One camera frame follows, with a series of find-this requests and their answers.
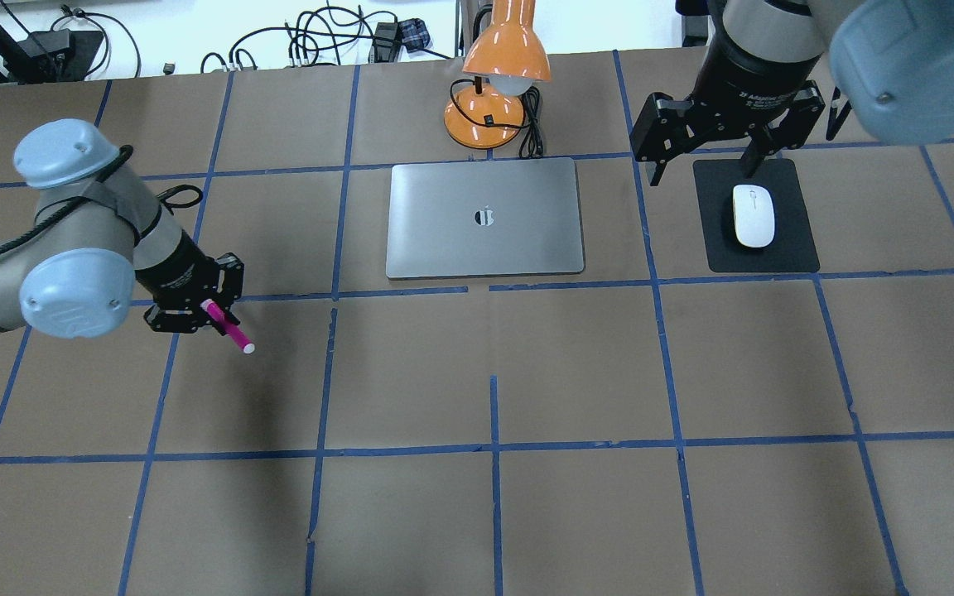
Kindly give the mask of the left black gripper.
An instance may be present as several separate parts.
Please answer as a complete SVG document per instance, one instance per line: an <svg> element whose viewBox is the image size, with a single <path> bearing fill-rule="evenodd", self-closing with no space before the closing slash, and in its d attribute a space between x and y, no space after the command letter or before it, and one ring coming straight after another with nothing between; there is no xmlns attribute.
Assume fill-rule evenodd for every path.
<svg viewBox="0 0 954 596"><path fill-rule="evenodd" d="M145 324L158 333L194 334L201 329L219 333L219 322L200 306L212 297L224 323L240 325L232 308L242 295L243 272L243 262L233 252L212 259L188 233L181 233L165 256L151 265L136 267L137 283L154 303L144 312Z"/></svg>

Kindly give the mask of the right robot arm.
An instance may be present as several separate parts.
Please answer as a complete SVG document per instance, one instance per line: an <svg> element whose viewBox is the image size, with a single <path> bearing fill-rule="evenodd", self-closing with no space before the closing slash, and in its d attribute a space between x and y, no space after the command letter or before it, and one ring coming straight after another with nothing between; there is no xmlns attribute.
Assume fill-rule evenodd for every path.
<svg viewBox="0 0 954 596"><path fill-rule="evenodd" d="M667 164L712 141L747 139L751 177L796 150L829 110L890 146L954 136L954 1L679 1L711 19L693 90L654 92L631 131L636 162L658 185Z"/></svg>

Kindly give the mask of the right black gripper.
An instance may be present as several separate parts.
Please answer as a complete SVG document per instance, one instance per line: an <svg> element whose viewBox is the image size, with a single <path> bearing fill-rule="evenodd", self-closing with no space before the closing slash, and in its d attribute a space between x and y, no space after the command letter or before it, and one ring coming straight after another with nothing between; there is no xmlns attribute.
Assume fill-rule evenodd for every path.
<svg viewBox="0 0 954 596"><path fill-rule="evenodd" d="M809 76L816 57L776 63L746 52L726 34L709 42L694 88L686 99L648 95L633 125L631 148L646 169L648 184L659 185L669 162L696 150L701 136L727 141L749 136L742 176L784 148L799 148L825 103Z"/></svg>

